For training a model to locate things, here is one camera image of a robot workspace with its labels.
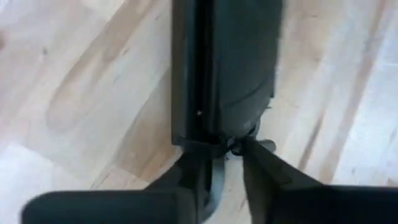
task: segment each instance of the wooden floor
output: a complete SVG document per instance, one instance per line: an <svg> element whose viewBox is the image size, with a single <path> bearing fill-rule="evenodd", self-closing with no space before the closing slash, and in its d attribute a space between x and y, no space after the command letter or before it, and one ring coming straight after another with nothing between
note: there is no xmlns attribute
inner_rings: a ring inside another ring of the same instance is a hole
<svg viewBox="0 0 398 224"><path fill-rule="evenodd" d="M0 223L33 196L140 189L170 145L169 0L0 1ZM325 183L398 186L398 2L289 0L261 136ZM208 223L249 223L241 162Z"/></svg>

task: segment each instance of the wood grain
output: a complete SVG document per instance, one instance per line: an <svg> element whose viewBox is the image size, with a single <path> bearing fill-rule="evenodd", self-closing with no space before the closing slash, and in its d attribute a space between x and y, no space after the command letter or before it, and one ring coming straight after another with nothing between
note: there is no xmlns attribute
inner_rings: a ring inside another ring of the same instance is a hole
<svg viewBox="0 0 398 224"><path fill-rule="evenodd" d="M170 144L170 0L0 1L0 222L35 195L141 189ZM260 137L316 179L398 183L398 2L286 0ZM208 223L250 223L240 161Z"/></svg>

